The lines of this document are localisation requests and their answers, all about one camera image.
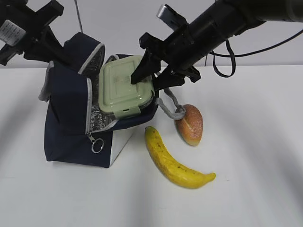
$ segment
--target black cable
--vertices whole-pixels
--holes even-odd
[[[262,52],[265,52],[265,51],[269,51],[269,50],[272,50],[276,47],[279,47],[293,39],[295,39],[296,37],[298,37],[299,35],[303,34],[303,30],[301,30],[300,32],[298,32],[297,34],[291,36],[290,38],[276,44],[276,45],[273,45],[271,47],[268,47],[268,48],[265,48],[265,49],[262,49],[262,50],[258,50],[258,51],[254,51],[254,52],[250,52],[250,53],[246,53],[246,54],[237,54],[235,55],[234,57],[235,58],[241,58],[241,57],[247,57],[247,56],[251,56],[251,55],[254,55],[254,54],[257,54],[257,53],[262,53]],[[218,56],[218,57],[223,57],[223,58],[230,58],[231,56],[230,55],[225,55],[225,54],[219,54],[219,53],[215,53],[215,52],[210,52],[210,54],[214,55],[214,56]]]
[[[223,73],[221,73],[219,71],[219,69],[217,68],[217,65],[216,65],[216,58],[215,58],[215,55],[214,55],[214,60],[213,60],[213,67],[214,67],[214,71],[220,76],[220,77],[224,77],[224,78],[229,78],[231,76],[233,76],[236,72],[236,58],[235,58],[235,54],[234,52],[232,51],[232,48],[231,48],[231,45],[229,43],[228,40],[226,40],[226,48],[228,50],[228,53],[230,54],[230,58],[231,58],[231,61],[232,61],[232,73],[230,75],[225,75]]]
[[[77,16],[78,16],[78,22],[79,22],[79,26],[80,26],[80,31],[83,33],[83,27],[82,27],[82,23],[81,23],[80,12],[79,12],[79,7],[78,7],[77,0],[75,0],[75,6],[76,6],[76,11],[77,11]]]
[[[204,67],[205,67],[206,64],[207,64],[207,57],[208,57],[208,54],[207,54],[206,57],[205,57],[205,64],[204,64]]]

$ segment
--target zipper pull ring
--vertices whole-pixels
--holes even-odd
[[[89,132],[87,134],[89,140],[91,141],[91,151],[95,154],[98,154],[100,153],[102,150],[103,150],[103,147],[104,147],[104,140],[101,139],[101,138],[98,138],[98,139],[95,139],[92,135],[91,135],[91,132]],[[100,149],[98,151],[95,150],[95,144],[98,142],[98,141],[101,141],[102,142],[102,146],[100,147]]]

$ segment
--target gray strap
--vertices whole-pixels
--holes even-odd
[[[50,61],[48,63],[48,67],[46,69],[44,85],[43,85],[40,95],[38,97],[40,101],[48,102],[48,100],[51,96],[50,84],[49,84],[49,70],[53,67],[54,67],[54,63],[53,63],[53,61]]]
[[[181,120],[182,118],[184,118],[186,110],[185,108],[180,105],[177,101],[177,98],[174,96],[174,94],[172,93],[172,91],[169,88],[164,89],[165,94],[167,94],[174,102],[175,107],[177,108],[175,113],[172,113],[171,111],[169,111],[169,109],[167,108],[167,106],[163,103],[163,100],[161,98],[157,98],[156,99],[156,104],[159,105],[162,110],[164,111],[164,113],[166,113],[166,115],[177,121],[177,120]]]

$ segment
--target label sticker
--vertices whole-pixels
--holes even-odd
[[[10,20],[6,20],[0,27],[0,40],[10,46],[16,45],[25,34],[25,30],[18,25],[15,25]]]

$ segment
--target navy blue lunch bag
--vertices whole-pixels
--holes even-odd
[[[77,33],[65,42],[64,51],[76,66],[67,68],[51,61],[39,99],[48,102],[45,121],[45,155],[47,161],[110,167],[135,127],[150,121],[157,111],[153,101],[139,116],[116,120],[100,112],[98,75],[105,46]],[[129,55],[115,54],[108,61]]]

